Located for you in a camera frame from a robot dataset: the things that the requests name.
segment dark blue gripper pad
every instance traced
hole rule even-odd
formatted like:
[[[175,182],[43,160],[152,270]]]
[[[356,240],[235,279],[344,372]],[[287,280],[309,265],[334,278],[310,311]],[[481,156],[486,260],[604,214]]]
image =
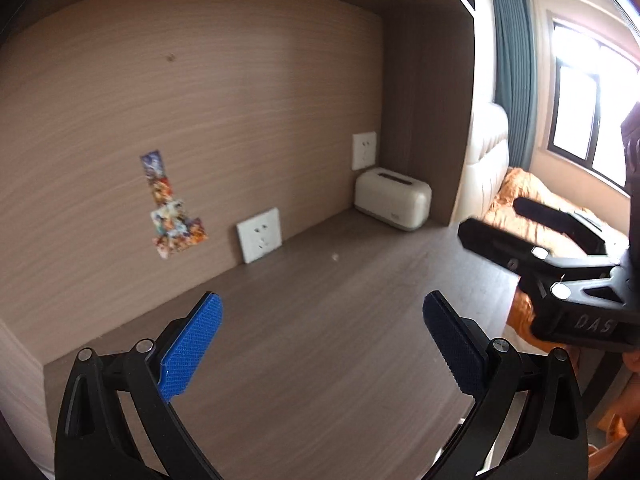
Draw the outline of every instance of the dark blue gripper pad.
[[[460,390],[476,400],[484,394],[488,355],[439,290],[422,305],[424,323]]]
[[[160,361],[158,390],[166,402],[187,388],[222,322],[222,300],[209,293]]]

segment headboard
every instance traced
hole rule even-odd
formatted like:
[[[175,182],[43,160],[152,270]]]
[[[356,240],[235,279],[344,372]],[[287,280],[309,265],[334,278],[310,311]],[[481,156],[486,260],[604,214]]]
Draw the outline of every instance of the headboard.
[[[508,131],[502,107],[488,103],[474,109],[454,215],[457,222],[470,216],[482,218],[498,193],[509,165]]]

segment colorful sticker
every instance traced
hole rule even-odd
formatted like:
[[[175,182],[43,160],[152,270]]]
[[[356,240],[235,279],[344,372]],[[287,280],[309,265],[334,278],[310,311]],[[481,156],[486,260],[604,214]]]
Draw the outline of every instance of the colorful sticker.
[[[167,259],[188,247],[207,239],[200,218],[190,219],[182,200],[174,199],[169,179],[164,172],[160,152],[147,153],[140,157],[145,170],[146,181],[158,209],[151,212],[151,220],[157,236],[153,239],[158,254]]]

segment teal curtain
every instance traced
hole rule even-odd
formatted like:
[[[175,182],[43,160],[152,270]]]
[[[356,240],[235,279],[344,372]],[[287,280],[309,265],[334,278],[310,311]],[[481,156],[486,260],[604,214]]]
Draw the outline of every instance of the teal curtain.
[[[538,79],[529,0],[494,0],[495,102],[509,118],[509,164],[529,169],[536,137]]]

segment outlet cover plate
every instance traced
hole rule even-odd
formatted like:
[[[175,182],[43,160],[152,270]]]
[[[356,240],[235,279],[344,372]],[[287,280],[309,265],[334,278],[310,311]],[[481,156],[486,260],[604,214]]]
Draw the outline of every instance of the outlet cover plate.
[[[376,141],[378,136],[375,132],[366,134],[355,134],[353,136],[353,161],[352,170],[362,170],[376,163]]]
[[[282,245],[280,212],[277,207],[236,225],[244,262],[251,262]]]

